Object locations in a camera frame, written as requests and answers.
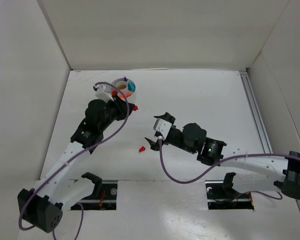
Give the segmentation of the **brown lego plate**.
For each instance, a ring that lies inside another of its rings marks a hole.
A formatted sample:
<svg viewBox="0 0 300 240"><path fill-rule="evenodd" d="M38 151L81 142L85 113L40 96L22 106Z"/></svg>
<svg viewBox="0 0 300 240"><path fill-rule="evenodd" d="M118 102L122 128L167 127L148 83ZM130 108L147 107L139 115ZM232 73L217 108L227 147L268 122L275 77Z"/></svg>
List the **brown lego plate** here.
<svg viewBox="0 0 300 240"><path fill-rule="evenodd" d="M118 86L118 88L119 88L120 90L124 90L126 87L127 87L126 84L121 84L121 85Z"/></svg>

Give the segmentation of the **white round divided container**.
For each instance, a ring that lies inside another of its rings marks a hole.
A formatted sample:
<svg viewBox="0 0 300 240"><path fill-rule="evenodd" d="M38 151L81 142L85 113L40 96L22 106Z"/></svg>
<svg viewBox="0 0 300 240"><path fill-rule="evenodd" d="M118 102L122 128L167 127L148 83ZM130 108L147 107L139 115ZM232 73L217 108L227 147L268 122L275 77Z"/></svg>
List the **white round divided container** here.
<svg viewBox="0 0 300 240"><path fill-rule="evenodd" d="M118 78L112 84L124 94L129 103L135 104L137 87L131 79L127 77Z"/></svg>

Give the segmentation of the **orange lego brick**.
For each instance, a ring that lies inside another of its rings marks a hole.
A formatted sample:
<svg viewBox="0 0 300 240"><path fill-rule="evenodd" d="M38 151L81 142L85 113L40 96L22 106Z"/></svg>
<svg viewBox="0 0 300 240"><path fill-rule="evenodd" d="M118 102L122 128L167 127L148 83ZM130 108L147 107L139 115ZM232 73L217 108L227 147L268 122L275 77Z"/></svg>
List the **orange lego brick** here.
<svg viewBox="0 0 300 240"><path fill-rule="evenodd" d="M129 98L131 95L133 95L132 92L128 91L128 92L124 92L123 94L121 94L120 92L117 94L121 99Z"/></svg>

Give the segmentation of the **long teal lego brick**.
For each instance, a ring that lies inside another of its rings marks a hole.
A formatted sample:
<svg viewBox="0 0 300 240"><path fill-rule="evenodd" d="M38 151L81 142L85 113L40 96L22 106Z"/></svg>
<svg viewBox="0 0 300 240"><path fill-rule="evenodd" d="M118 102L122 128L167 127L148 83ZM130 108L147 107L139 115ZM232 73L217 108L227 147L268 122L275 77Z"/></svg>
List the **long teal lego brick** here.
<svg viewBox="0 0 300 240"><path fill-rule="evenodd" d="M130 91L130 92L135 92L135 90L136 90L136 87L135 87L135 85L132 83L132 82L129 82L128 84L127 84L127 87L128 87L128 90Z"/></svg>

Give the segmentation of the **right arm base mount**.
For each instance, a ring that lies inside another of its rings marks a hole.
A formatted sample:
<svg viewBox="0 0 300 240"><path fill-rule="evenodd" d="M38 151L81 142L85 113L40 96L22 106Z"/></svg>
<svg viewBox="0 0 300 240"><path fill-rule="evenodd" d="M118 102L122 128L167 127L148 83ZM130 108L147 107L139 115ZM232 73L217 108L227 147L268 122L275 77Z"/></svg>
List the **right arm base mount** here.
<svg viewBox="0 0 300 240"><path fill-rule="evenodd" d="M239 193L233 189L236 173L227 173L223 180L205 182L209 210L254 210L250 192Z"/></svg>

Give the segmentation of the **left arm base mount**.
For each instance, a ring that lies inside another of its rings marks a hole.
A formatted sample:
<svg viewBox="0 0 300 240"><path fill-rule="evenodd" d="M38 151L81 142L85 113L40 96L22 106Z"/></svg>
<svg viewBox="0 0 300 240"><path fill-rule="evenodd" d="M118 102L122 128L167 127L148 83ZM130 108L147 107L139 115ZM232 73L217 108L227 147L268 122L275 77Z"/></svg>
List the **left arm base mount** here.
<svg viewBox="0 0 300 240"><path fill-rule="evenodd" d="M92 192L71 207L71 210L85 211L114 211L117 209L117 180L102 180L100 177L87 172L81 176L94 184Z"/></svg>

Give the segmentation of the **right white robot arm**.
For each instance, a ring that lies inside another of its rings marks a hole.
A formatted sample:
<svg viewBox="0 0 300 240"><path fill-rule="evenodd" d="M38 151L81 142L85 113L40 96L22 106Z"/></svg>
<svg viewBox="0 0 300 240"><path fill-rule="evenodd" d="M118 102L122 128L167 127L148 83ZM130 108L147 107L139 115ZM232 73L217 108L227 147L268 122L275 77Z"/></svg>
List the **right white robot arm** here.
<svg viewBox="0 0 300 240"><path fill-rule="evenodd" d="M156 116L153 126L156 141L148 139L151 150L163 156L163 145L171 145L190 154L208 166L200 176L192 180L177 180L172 177L165 166L166 176L179 184L190 184L205 176L216 167L229 167L249 171L249 174L237 172L226 173L221 189L233 198L235 194L246 192L279 192L289 198L300 200L300 153L290 151L282 153L245 153L224 157L222 154L226 143L207 137L205 129L197 123L188 123L182 129L174 125L175 118L166 112Z"/></svg>

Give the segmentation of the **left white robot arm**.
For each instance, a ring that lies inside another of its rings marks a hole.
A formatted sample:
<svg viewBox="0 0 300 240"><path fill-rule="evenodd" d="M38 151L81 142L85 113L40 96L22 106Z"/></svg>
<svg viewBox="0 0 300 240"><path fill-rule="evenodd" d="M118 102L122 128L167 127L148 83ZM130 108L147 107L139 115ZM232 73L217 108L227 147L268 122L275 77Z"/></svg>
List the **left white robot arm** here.
<svg viewBox="0 0 300 240"><path fill-rule="evenodd" d="M51 233L65 211L85 197L102 194L101 177L86 172L75 179L75 171L97 146L110 140L104 138L104 131L114 121L126 123L135 109L135 104L117 96L107 102L95 99L88 103L85 117L60 159L30 190L22 189L17 195L20 230L38 228Z"/></svg>

